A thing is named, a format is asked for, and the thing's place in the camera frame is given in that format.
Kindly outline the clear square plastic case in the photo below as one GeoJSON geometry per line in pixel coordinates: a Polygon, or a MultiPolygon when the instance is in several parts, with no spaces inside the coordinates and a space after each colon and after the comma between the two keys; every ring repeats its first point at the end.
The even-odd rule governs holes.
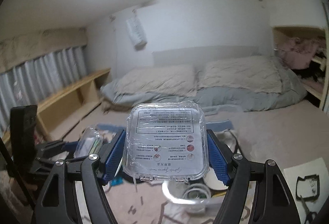
{"type": "Polygon", "coordinates": [[[203,110],[192,101],[139,104],[127,119],[123,171],[140,181],[188,182],[209,169],[203,110]]]}

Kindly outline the blue foil sachet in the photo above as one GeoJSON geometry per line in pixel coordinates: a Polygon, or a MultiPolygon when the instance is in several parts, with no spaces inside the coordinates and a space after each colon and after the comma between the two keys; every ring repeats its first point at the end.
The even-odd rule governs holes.
{"type": "Polygon", "coordinates": [[[114,179],[112,179],[112,180],[110,181],[110,186],[111,186],[111,187],[113,187],[113,186],[118,186],[118,185],[121,185],[121,184],[123,184],[123,177],[120,176],[120,175],[116,175],[116,176],[114,177],[114,179]]]}

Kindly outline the clear bag of pink items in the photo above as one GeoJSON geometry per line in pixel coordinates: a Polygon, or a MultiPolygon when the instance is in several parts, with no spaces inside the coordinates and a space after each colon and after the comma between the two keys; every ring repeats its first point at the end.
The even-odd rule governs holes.
{"type": "Polygon", "coordinates": [[[103,136],[96,127],[87,127],[74,152],[74,158],[85,157],[98,153],[103,145],[103,136]]]}

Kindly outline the white black sun visor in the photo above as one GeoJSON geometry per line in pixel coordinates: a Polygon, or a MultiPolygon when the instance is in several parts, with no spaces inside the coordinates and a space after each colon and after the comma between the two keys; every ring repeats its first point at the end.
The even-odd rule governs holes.
{"type": "MultiPolygon", "coordinates": [[[[239,143],[235,134],[235,131],[226,129],[224,131],[213,131],[214,135],[216,135],[217,139],[224,144],[226,144],[229,149],[233,153],[241,153],[239,143]]],[[[215,173],[215,168],[211,163],[212,152],[215,150],[214,144],[210,145],[210,141],[208,142],[209,149],[209,171],[204,176],[204,183],[212,190],[224,191],[227,189],[227,186],[220,180],[218,180],[217,175],[215,173]]]]}

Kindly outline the wooden bedside shelf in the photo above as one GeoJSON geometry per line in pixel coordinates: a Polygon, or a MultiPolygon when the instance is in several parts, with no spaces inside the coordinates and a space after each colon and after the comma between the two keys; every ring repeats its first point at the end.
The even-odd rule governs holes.
{"type": "Polygon", "coordinates": [[[37,130],[46,140],[64,138],[90,112],[100,105],[99,87],[110,69],[98,70],[61,87],[45,97],[42,91],[54,89],[50,79],[23,78],[20,69],[1,74],[1,138],[9,141],[9,115],[13,107],[37,105],[37,130]]]}

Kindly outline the clear plastic storage bin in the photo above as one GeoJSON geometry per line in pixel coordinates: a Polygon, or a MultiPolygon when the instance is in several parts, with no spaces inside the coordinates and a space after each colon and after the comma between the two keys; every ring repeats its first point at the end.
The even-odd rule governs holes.
{"type": "MultiPolygon", "coordinates": [[[[242,108],[237,105],[206,107],[204,108],[206,128],[212,131],[230,129],[235,131],[236,137],[238,137],[233,122],[236,121],[242,113],[242,108]]],[[[169,202],[181,206],[190,214],[200,214],[207,209],[220,206],[224,200],[226,190],[218,191],[210,189],[204,183],[204,177],[198,181],[190,181],[187,183],[165,181],[162,184],[162,192],[169,202]]]]}

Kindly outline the grey blue duvet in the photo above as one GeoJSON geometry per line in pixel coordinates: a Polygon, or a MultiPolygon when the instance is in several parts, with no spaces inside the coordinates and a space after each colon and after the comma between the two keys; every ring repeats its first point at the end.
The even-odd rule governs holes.
{"type": "Polygon", "coordinates": [[[255,93],[241,88],[210,87],[197,91],[194,97],[157,93],[116,94],[115,87],[119,83],[116,79],[100,89],[103,108],[127,111],[141,103],[193,101],[202,108],[229,104],[239,106],[241,110],[248,112],[273,110],[298,104],[305,98],[307,91],[292,70],[283,67],[278,60],[274,60],[274,63],[282,80],[281,93],[255,93]]]}

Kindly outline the grey curtain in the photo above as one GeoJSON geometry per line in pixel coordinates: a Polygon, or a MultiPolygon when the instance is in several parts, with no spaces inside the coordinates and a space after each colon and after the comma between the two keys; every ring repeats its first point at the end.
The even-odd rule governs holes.
{"type": "Polygon", "coordinates": [[[84,47],[71,47],[26,61],[1,73],[1,132],[13,107],[37,104],[87,76],[84,47]]]}

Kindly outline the right beige quilted pillow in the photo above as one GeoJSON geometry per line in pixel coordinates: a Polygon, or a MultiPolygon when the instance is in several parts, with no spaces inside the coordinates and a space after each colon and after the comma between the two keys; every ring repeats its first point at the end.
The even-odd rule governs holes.
{"type": "Polygon", "coordinates": [[[205,65],[200,88],[232,87],[255,93],[281,93],[282,81],[275,62],[264,56],[217,60],[205,65]]]}

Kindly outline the beige quilted pillow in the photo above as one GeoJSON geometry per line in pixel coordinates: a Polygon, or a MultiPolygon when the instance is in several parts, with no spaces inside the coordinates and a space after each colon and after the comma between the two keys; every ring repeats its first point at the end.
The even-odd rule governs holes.
{"type": "Polygon", "coordinates": [[[275,62],[264,56],[217,60],[205,65],[200,88],[232,87],[255,93],[281,93],[282,81],[275,62]]]}
{"type": "Polygon", "coordinates": [[[196,96],[197,79],[193,66],[139,67],[119,79],[117,94],[157,93],[190,97],[196,96]]]}

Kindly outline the left beige quilted pillow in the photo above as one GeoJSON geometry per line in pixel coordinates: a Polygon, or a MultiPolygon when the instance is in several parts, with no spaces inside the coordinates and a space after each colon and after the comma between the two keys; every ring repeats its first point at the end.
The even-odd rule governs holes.
{"type": "Polygon", "coordinates": [[[117,94],[157,93],[190,97],[196,96],[197,79],[193,66],[139,67],[119,79],[117,94]]]}

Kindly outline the beige printed curtain valance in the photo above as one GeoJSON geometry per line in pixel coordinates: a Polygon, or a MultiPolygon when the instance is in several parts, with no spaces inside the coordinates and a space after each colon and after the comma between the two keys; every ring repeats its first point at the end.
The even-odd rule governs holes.
{"type": "Polygon", "coordinates": [[[43,55],[87,43],[84,28],[51,29],[8,38],[1,41],[1,72],[43,55]]]}

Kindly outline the white bed headboard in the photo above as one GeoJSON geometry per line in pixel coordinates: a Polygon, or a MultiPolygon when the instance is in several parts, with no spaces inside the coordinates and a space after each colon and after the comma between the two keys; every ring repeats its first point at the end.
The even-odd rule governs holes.
{"type": "Polygon", "coordinates": [[[203,46],[155,51],[152,53],[155,67],[193,65],[202,67],[210,61],[258,55],[256,46],[203,46]]]}

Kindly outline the pink clothes pile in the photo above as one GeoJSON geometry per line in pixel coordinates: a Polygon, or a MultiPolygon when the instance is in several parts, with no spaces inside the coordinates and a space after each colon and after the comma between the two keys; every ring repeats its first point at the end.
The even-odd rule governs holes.
{"type": "Polygon", "coordinates": [[[278,56],[291,70],[308,68],[319,49],[326,49],[324,38],[292,37],[277,46],[278,56]]]}

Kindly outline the white sweet paper bag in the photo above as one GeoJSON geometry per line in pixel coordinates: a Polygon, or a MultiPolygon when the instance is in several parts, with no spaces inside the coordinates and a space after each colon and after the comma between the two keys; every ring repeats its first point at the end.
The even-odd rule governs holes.
{"type": "Polygon", "coordinates": [[[136,15],[126,20],[126,27],[128,36],[135,48],[139,49],[147,44],[146,33],[136,15]]]}

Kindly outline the white louvered closet door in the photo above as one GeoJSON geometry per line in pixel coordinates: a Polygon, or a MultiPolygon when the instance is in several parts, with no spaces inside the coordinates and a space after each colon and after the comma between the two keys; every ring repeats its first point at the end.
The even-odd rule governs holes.
{"type": "Polygon", "coordinates": [[[324,28],[325,40],[326,40],[326,71],[325,71],[324,88],[323,88],[320,108],[326,115],[328,115],[328,0],[322,1],[322,7],[326,19],[326,25],[324,28]]]}

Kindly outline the white box with black frame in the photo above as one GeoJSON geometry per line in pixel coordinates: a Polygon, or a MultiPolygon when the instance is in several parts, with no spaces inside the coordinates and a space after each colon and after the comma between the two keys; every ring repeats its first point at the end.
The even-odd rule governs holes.
{"type": "Polygon", "coordinates": [[[323,158],[283,170],[301,223],[307,211],[319,213],[328,198],[328,169],[323,158]]]}

